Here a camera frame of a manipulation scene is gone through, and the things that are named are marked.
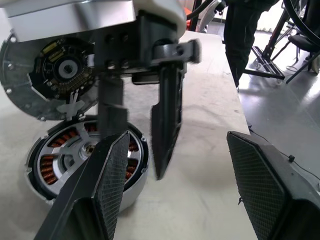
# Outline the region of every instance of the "white table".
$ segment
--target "white table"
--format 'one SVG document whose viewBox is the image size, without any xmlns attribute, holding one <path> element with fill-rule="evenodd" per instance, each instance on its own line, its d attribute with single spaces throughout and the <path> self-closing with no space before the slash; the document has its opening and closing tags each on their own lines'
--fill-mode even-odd
<svg viewBox="0 0 320 240">
<path fill-rule="evenodd" d="M 0 25 L 0 37 L 8 26 Z M 228 131 L 248 133 L 219 36 L 200 38 L 203 62 L 189 65 L 183 90 L 183 126 L 163 180 L 152 165 L 136 203 L 118 218 L 115 240 L 254 240 L 245 208 L 238 206 Z M 149 136 L 150 109 L 158 88 L 127 81 L 130 121 Z M 18 110 L 0 90 L 0 239 L 32 240 L 49 207 L 27 186 L 26 155 L 56 122 L 39 122 Z"/>
</svg>

